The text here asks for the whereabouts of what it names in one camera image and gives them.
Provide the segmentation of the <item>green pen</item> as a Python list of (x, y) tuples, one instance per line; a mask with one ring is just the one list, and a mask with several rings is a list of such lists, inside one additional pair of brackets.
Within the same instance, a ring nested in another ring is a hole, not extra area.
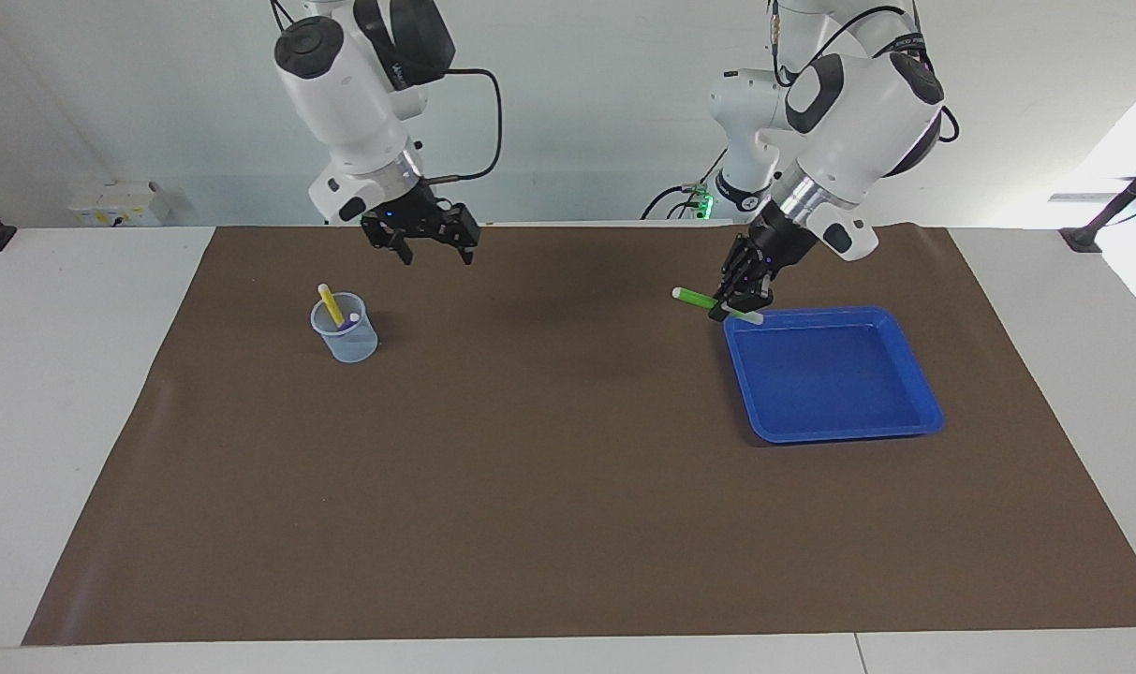
[[(712, 307), (713, 303), (712, 296), (704, 296), (701, 293), (696, 293), (696, 291), (680, 286), (674, 288), (674, 290), (671, 291), (671, 297), (676, 301), (680, 301), (683, 303), (691, 303), (691, 306), (695, 306), (701, 308), (701, 310), (705, 310), (707, 315), (709, 308)], [(760, 313), (744, 313), (744, 315), (745, 316), (742, 319), (744, 321), (744, 323), (755, 326), (760, 326), (761, 324), (765, 323), (765, 316), (761, 315)]]

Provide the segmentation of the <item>white wall outlet box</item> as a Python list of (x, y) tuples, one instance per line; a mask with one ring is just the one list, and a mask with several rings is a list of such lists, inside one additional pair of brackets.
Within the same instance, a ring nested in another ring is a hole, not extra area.
[(112, 183), (95, 192), (80, 192), (66, 208), (77, 225), (85, 227), (162, 227), (172, 214), (153, 181)]

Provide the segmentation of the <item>blue plastic tray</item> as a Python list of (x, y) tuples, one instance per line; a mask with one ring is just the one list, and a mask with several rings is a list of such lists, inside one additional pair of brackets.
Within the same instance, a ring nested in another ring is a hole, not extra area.
[(930, 435), (937, 396), (892, 313), (877, 306), (763, 313), (722, 324), (755, 435), (777, 446)]

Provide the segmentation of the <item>black clamp pole stand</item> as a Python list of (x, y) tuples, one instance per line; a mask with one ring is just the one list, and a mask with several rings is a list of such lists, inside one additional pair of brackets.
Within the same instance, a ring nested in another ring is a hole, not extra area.
[(1126, 184), (1124, 191), (1116, 193), (1111, 200), (1108, 200), (1106, 205), (1103, 205), (1102, 209), (1086, 225), (1081, 227), (1062, 227), (1058, 230), (1059, 234), (1074, 252), (1099, 255), (1101, 253), (1101, 248), (1096, 243), (1099, 232), (1111, 225), (1116, 217), (1120, 213), (1124, 213), (1134, 201), (1136, 201), (1136, 175)]

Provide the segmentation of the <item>brown table mat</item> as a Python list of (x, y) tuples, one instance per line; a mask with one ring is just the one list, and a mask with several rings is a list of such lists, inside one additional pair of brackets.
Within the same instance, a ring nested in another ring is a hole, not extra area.
[[(949, 234), (782, 278), (896, 315), (946, 415), (808, 447), (755, 436), (669, 296), (730, 239), (492, 227), (404, 266), (217, 230), (24, 644), (1136, 626), (1136, 554)], [(369, 359), (314, 332), (318, 285)]]

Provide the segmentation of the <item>translucent plastic cup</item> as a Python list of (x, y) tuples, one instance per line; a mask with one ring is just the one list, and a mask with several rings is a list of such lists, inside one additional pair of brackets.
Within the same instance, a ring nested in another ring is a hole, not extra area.
[(310, 314), (310, 326), (336, 361), (358, 363), (369, 359), (379, 347), (378, 333), (371, 325), (366, 303), (353, 293), (335, 293), (342, 313), (346, 316), (359, 313), (361, 321), (345, 331), (333, 328), (331, 317), (321, 302), (315, 303)]

